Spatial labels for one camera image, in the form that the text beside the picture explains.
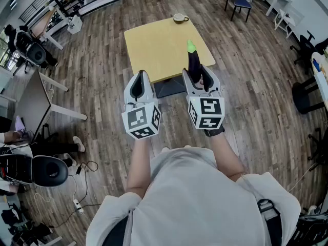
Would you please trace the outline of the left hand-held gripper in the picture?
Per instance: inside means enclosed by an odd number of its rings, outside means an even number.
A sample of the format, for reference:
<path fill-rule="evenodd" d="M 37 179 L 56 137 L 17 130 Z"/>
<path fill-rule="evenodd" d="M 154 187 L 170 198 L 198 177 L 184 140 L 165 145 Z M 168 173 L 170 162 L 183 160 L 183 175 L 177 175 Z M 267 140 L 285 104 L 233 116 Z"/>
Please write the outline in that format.
<path fill-rule="evenodd" d="M 157 135 L 161 112 L 145 70 L 140 70 L 130 79 L 124 98 L 125 111 L 121 115 L 126 133 L 136 140 Z"/>

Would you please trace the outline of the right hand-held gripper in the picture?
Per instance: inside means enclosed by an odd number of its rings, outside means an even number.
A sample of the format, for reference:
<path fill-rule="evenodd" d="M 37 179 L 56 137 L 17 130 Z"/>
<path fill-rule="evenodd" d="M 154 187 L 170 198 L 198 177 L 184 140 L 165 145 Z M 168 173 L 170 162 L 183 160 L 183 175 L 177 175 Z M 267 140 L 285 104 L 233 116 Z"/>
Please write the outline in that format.
<path fill-rule="evenodd" d="M 182 70 L 188 94 L 188 113 L 196 129 L 217 130 L 225 116 L 224 98 L 218 92 L 220 81 L 215 73 L 204 65 L 201 65 L 201 76 L 204 90 L 207 93 L 202 93 L 202 88 L 194 84 L 185 68 Z"/>

